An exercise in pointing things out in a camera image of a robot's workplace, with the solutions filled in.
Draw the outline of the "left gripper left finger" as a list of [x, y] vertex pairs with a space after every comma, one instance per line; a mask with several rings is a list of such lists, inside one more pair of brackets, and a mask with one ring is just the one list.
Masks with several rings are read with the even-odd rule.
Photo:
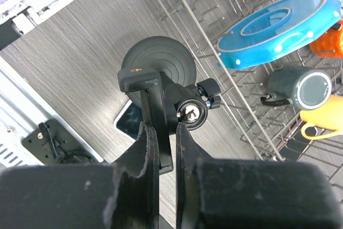
[[107, 228], [159, 227], [159, 146], [141, 122], [136, 141], [113, 163], [114, 192], [107, 202]]

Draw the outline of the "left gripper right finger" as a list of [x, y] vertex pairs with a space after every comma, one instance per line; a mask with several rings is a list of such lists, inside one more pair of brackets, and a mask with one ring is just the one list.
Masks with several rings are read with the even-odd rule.
[[197, 160], [212, 157], [192, 138], [187, 127], [176, 129], [176, 227], [196, 228], [200, 213]]

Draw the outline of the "phone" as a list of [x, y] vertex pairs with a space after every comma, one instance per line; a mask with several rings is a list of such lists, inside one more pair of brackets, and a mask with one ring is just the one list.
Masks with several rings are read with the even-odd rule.
[[134, 142], [138, 137], [140, 123], [142, 121], [141, 108], [131, 100], [128, 100], [115, 116], [113, 125], [120, 134]]

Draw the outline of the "black round-base phone stand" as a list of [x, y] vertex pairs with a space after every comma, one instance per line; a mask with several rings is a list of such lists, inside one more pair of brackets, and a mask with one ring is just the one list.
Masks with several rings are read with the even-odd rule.
[[118, 73], [120, 91], [140, 107], [143, 120], [156, 131], [160, 174], [173, 170], [169, 136], [179, 123], [200, 128], [210, 109], [220, 107], [221, 89], [213, 78], [196, 81], [195, 60], [179, 41], [151, 36], [133, 45]]

